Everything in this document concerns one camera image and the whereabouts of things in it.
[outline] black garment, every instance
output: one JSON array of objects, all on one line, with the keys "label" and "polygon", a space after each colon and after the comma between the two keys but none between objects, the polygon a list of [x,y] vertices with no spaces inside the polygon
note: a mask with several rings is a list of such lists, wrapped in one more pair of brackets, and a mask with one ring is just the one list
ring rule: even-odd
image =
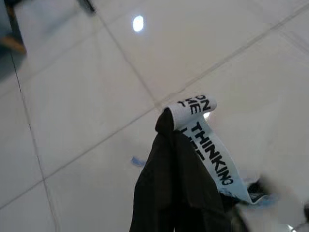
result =
[{"label": "black garment", "polygon": [[231,232],[216,184],[189,139],[159,117],[152,150],[135,186],[130,232]]}]

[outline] floor tile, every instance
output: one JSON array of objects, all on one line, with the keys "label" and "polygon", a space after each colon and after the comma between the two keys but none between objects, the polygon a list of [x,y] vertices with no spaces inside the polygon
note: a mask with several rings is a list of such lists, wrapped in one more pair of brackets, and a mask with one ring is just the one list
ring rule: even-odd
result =
[{"label": "floor tile", "polygon": [[0,207],[42,179],[19,88],[0,98]]},{"label": "floor tile", "polygon": [[0,54],[0,97],[18,86],[10,53]]},{"label": "floor tile", "polygon": [[129,231],[133,193],[159,114],[153,110],[47,179],[61,231]]},{"label": "floor tile", "polygon": [[308,0],[249,0],[255,2],[263,11],[261,15],[269,23],[277,24],[309,3]]},{"label": "floor tile", "polygon": [[257,171],[308,200],[309,56],[272,33],[173,100],[217,100],[209,123],[241,170]]},{"label": "floor tile", "polygon": [[[137,15],[144,17],[139,33],[132,29]],[[109,25],[157,100],[179,91],[268,26],[238,0],[149,0]]]},{"label": "floor tile", "polygon": [[104,22],[111,23],[145,0],[92,0]]},{"label": "floor tile", "polygon": [[15,9],[27,55],[14,54],[18,77],[25,81],[102,27],[77,0],[23,1]]},{"label": "floor tile", "polygon": [[292,42],[300,47],[301,50],[309,53],[309,10],[298,15],[281,28],[281,31]]},{"label": "floor tile", "polygon": [[45,174],[154,106],[105,29],[22,89]]},{"label": "floor tile", "polygon": [[1,232],[54,232],[43,184],[0,210]]}]

